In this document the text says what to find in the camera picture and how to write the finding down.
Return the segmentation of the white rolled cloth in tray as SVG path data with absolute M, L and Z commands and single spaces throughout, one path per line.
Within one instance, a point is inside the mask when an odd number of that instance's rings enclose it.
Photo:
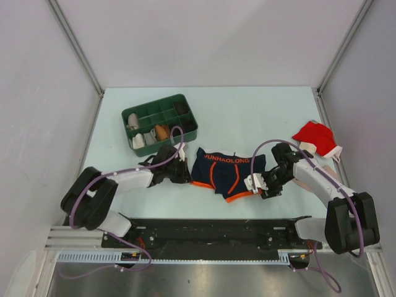
M 145 139 L 141 133 L 138 133 L 132 138 L 132 148 L 137 150 L 143 147 L 145 147 Z

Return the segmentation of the beige rolled cloth in tray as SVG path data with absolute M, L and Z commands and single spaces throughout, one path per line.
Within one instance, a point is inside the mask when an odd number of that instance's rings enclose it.
M 138 119 L 138 117 L 137 117 L 137 115 L 136 115 L 135 113 L 132 113 L 132 114 L 130 114 L 130 115 L 128 116 L 126 127 L 127 127 L 129 130 L 131 130 L 131 131 L 140 128 L 139 119 Z

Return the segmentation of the black rolled cloth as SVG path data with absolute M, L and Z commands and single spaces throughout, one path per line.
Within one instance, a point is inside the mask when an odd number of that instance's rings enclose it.
M 173 106 L 178 116 L 188 114 L 189 112 L 188 106 L 182 102 L 174 102 Z
M 191 120 L 191 119 L 181 119 L 180 123 L 182 125 L 182 129 L 184 131 L 184 133 L 189 133 L 189 132 L 193 132 L 197 129 L 197 124 L 195 121 Z

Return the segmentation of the black rolled cloth right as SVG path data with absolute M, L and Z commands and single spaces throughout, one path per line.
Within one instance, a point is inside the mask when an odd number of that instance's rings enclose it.
M 195 121 L 191 120 L 191 119 L 181 119 L 180 123 L 182 125 L 182 129 L 184 131 L 184 133 L 189 133 L 189 132 L 193 132 L 197 129 L 197 124 Z

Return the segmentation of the green compartment organizer tray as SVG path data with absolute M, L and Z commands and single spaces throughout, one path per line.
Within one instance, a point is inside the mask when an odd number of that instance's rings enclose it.
M 178 116 L 173 106 L 174 102 L 182 102 L 186 104 L 189 108 L 188 114 Z M 140 125 L 140 128 L 133 131 L 129 130 L 126 127 L 127 118 L 132 113 L 135 113 L 137 115 Z M 126 133 L 129 147 L 138 157 L 152 155 L 158 152 L 158 149 L 163 144 L 170 144 L 172 140 L 174 141 L 174 143 L 178 143 L 181 139 L 183 139 L 185 142 L 190 142 L 195 140 L 197 137 L 197 121 L 193 115 L 189 103 L 187 102 L 186 97 L 181 93 L 126 108 L 121 112 L 121 118 L 123 120 L 124 130 Z M 184 133 L 182 125 L 180 123 L 180 120 L 183 118 L 195 121 L 197 124 L 197 129 L 193 132 Z M 157 143 L 154 145 L 145 145 L 145 147 L 143 148 L 134 150 L 132 148 L 132 138 L 138 133 L 141 133 L 144 136 L 144 133 L 147 133 L 151 129 L 155 128 L 157 124 L 166 124 L 169 127 L 170 138 L 161 142 L 157 141 Z

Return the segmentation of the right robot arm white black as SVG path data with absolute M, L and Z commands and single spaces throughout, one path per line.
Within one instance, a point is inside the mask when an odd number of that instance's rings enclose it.
M 336 254 L 359 257 L 366 246 L 380 241 L 374 199 L 343 185 L 320 166 L 312 154 L 290 142 L 275 140 L 272 155 L 276 167 L 252 172 L 253 192 L 263 199 L 277 197 L 283 186 L 297 180 L 305 184 L 326 207 L 325 218 L 304 217 L 285 233 L 286 243 L 300 248 L 308 239 L 327 243 Z

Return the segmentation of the grey rolled cloth in tray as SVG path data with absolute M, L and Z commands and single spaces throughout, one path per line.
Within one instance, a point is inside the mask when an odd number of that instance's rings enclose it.
M 157 135 L 155 129 L 151 129 L 149 132 L 144 133 L 144 140 L 146 146 L 154 145 L 157 143 Z

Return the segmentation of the black rolled cloth back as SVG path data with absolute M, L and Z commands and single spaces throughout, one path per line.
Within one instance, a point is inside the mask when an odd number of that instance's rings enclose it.
M 188 106 L 182 102 L 174 102 L 173 106 L 178 116 L 188 114 L 189 112 Z

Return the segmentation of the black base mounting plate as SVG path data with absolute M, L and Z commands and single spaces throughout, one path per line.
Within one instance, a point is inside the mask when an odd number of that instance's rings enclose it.
M 323 248 L 319 241 L 301 239 L 295 222 L 296 219 L 133 219 L 123 240 L 140 243 L 149 251 L 167 244 L 242 245 L 265 250 Z

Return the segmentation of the navy orange underwear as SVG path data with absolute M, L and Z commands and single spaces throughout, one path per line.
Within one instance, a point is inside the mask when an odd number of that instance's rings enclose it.
M 251 173 L 262 173 L 266 166 L 266 156 L 240 157 L 235 154 L 206 152 L 198 148 L 191 171 L 192 184 L 211 189 L 228 202 L 252 196 L 244 180 Z

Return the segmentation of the red white underwear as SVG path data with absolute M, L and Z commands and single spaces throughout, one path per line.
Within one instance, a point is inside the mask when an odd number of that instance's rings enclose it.
M 300 143 L 300 147 L 308 145 L 315 147 L 315 152 L 322 158 L 340 162 L 343 148 L 337 145 L 333 132 L 325 125 L 315 121 L 307 122 L 295 135 L 293 140 Z

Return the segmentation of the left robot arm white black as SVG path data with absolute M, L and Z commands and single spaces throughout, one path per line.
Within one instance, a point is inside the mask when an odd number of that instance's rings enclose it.
M 137 233 L 132 229 L 131 219 L 110 209 L 114 197 L 134 189 L 154 187 L 164 179 L 174 184 L 190 183 L 186 150 L 185 142 L 165 144 L 138 167 L 109 173 L 87 167 L 61 201 L 61 209 L 68 214 L 70 226 L 102 230 L 115 235 L 121 246 L 132 246 Z

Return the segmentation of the orange rolled cloth in tray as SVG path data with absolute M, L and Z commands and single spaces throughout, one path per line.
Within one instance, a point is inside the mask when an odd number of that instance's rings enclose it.
M 170 130 L 166 124 L 157 124 L 155 126 L 155 133 L 159 142 L 170 138 Z

